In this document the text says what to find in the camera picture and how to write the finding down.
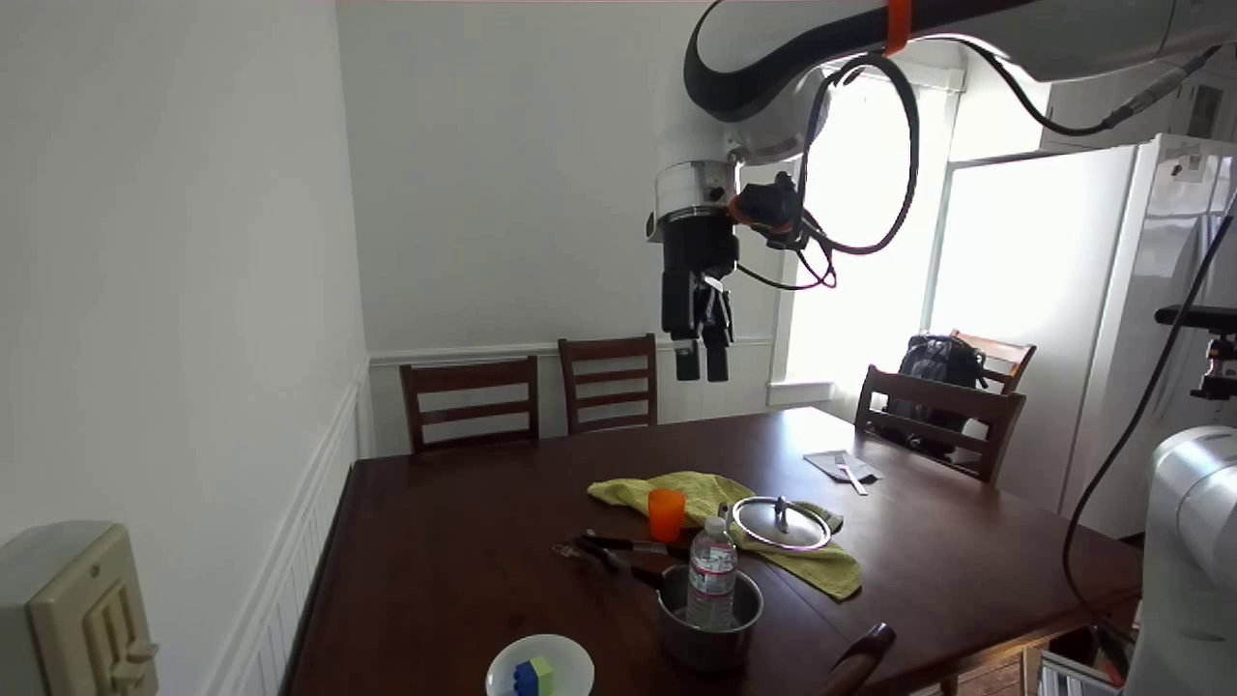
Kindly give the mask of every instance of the cup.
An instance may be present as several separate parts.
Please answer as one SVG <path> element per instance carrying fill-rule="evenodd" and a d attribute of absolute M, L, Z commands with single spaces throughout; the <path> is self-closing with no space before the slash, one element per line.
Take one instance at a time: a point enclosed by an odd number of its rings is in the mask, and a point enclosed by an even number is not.
<path fill-rule="evenodd" d="M 690 516 L 690 496 L 678 488 L 650 490 L 650 538 L 661 545 L 679 541 Z"/>

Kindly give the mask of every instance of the yellow cloth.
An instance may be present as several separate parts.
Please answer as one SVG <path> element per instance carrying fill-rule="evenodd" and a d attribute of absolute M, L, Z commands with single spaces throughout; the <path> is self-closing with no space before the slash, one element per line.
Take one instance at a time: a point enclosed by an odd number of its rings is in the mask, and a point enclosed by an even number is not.
<path fill-rule="evenodd" d="M 739 479 L 711 476 L 711 472 L 668 472 L 653 479 L 599 479 L 599 483 L 586 483 L 586 496 L 608 505 L 629 505 L 639 515 L 650 515 L 653 488 L 684 490 L 691 524 L 702 524 L 706 516 L 720 515 L 720 505 L 730 505 L 749 496 Z M 860 559 L 839 541 L 829 541 L 816 551 L 776 551 L 776 548 L 754 548 L 754 545 L 744 545 L 744 548 L 762 551 L 766 559 L 782 565 L 784 570 L 799 574 L 806 583 L 813 583 L 831 600 L 849 600 L 862 583 Z"/>

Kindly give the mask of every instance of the metal pot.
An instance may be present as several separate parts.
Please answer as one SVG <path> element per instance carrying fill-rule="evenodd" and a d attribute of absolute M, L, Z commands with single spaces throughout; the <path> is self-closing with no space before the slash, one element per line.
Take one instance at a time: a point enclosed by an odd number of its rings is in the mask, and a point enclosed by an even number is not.
<path fill-rule="evenodd" d="M 665 654 L 697 671 L 744 668 L 749 628 L 758 627 L 758 617 L 766 612 L 762 588 L 749 574 L 733 570 L 733 627 L 730 628 L 701 628 L 701 627 L 684 622 L 684 605 L 690 605 L 690 565 L 672 565 L 672 569 L 665 569 L 661 588 L 656 588 L 656 612 L 661 612 L 656 634 L 661 634 Z"/>

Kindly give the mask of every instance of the white wall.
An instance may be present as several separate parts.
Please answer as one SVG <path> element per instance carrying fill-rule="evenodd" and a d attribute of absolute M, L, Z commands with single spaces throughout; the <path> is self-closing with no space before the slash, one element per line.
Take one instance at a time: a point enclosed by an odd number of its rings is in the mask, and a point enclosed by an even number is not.
<path fill-rule="evenodd" d="M 562 423 L 558 337 L 661 325 L 646 242 L 656 92 L 697 2 L 340 2 L 369 436 L 405 450 L 400 360 L 540 353 Z M 762 242 L 748 264 L 772 274 Z M 772 293 L 739 279 L 727 387 L 665 387 L 665 418 L 766 411 Z"/>
<path fill-rule="evenodd" d="M 8 0 L 0 92 L 0 538 L 123 520 L 163 693 L 231 693 L 357 460 L 337 11 Z"/>

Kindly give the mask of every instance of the plate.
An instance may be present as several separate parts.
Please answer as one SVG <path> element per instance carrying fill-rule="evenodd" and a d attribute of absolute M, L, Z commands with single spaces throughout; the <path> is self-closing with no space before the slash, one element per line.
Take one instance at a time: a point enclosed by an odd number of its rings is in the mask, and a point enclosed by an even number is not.
<path fill-rule="evenodd" d="M 558 696 L 586 696 L 593 693 L 593 657 L 581 641 L 563 634 L 526 634 L 496 654 L 489 668 L 489 696 L 513 696 L 513 666 L 530 657 L 547 657 L 553 668 Z"/>

